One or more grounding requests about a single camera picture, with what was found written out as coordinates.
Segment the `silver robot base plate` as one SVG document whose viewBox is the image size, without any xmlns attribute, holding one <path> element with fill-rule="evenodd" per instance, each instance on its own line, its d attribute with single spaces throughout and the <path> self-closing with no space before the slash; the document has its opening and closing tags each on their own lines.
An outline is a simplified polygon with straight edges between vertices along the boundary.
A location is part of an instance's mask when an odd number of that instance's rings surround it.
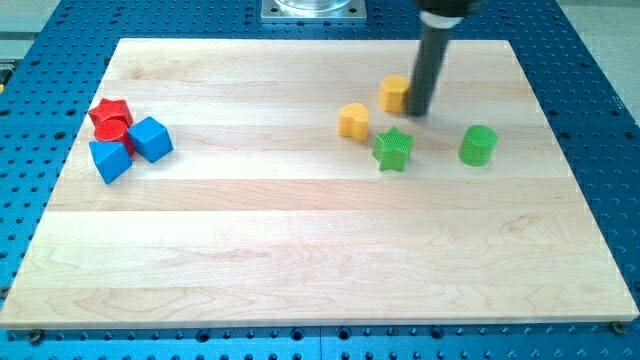
<svg viewBox="0 0 640 360">
<path fill-rule="evenodd" d="M 365 0 L 262 0 L 262 19 L 365 20 Z"/>
</svg>

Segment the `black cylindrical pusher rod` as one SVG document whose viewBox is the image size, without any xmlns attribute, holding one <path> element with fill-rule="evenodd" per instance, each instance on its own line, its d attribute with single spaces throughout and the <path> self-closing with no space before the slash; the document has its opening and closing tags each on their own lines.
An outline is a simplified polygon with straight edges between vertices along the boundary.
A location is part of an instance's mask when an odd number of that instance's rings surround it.
<svg viewBox="0 0 640 360">
<path fill-rule="evenodd" d="M 413 117 L 427 114 L 437 85 L 451 26 L 435 20 L 425 22 L 411 74 L 406 112 Z"/>
</svg>

